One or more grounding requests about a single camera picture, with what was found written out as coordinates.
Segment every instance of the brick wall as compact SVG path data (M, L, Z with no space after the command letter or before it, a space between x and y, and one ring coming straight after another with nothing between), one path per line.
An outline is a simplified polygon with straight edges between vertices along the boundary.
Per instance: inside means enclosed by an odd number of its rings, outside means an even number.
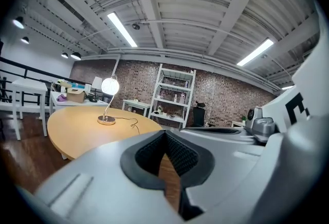
M90 60L75 62L70 78L92 83L95 76L108 78L112 74L115 60ZM111 107L122 107L123 99L138 99L151 103L156 82L159 63L140 61L120 61L116 70L120 90L113 99ZM164 68L190 72L191 68L164 64ZM173 91L164 91L165 99L173 100ZM245 82L220 74L196 70L194 96L192 101L206 104L205 122L217 126L230 126L231 121L241 121L250 108L263 106L275 98L274 95ZM181 115L182 107L161 103L163 111ZM164 119L157 120L160 124L177 127L178 123ZM192 108L187 125L193 123Z

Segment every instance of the white shelf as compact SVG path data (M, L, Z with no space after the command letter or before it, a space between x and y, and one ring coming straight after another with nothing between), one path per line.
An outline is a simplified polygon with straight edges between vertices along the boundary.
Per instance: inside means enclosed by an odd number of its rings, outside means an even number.
M165 100L165 99L155 98L154 100L155 101L159 101L159 102L164 102L164 103L171 103L171 104L179 105L179 106L183 106L183 107L187 107L188 106L187 104L177 103L177 102L173 102L173 101L168 101L168 100Z
M180 87L180 86L176 86L176 85L171 85L171 84L167 84L167 83L158 83L158 85L160 85L161 88L167 89L167 90L174 90L174 91L178 91L178 92L188 92L188 91L191 91L191 89L189 89L189 88L184 88L184 87Z
M169 116L166 116L166 115L157 115L155 113L151 113L151 115L152 116L159 117L159 118L164 118L164 119L167 119L167 120L179 122L179 123L184 123L184 119L182 117L180 117L180 116L175 116L173 118L170 118Z
M162 73L164 77L179 79L179 80L185 80L190 81L193 79L194 74L188 73L180 70L170 70L170 69L164 69L162 68Z

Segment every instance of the wooden floor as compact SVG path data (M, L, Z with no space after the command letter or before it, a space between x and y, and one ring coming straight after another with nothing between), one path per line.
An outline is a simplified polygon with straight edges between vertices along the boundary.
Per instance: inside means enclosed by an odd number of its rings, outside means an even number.
M0 152L13 182L33 193L49 176L69 163L63 160L48 137L43 136L42 121L35 114L24 114L19 120L21 141L17 141L12 114L0 111L5 140ZM165 155L160 165L159 178L167 184L166 198L178 210L180 179Z

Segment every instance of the white lampshade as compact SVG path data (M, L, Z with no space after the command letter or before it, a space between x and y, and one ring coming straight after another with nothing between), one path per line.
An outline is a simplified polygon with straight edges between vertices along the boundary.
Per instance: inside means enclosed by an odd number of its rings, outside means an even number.
M119 83L116 79L106 78L102 83L102 92L108 95L115 95L119 91Z
M102 78L95 77L92 84L92 88L100 90L102 88L102 81Z

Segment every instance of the white wall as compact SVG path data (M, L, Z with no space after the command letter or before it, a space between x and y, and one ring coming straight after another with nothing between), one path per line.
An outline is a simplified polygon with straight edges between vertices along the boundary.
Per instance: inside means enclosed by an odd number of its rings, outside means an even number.
M61 57L63 50L61 45L27 27L19 29L11 21L12 18L6 19L0 30L0 38L4 43L1 57L69 78L74 60ZM30 44L25 44L21 41L21 38L24 36L29 38ZM24 75L24 69L3 62L0 62L0 69ZM19 78L1 71L0 75L1 78L7 77L8 81L14 81ZM57 78L31 71L28 71L27 76L46 81L57 81ZM25 99L36 101L35 96L26 96Z

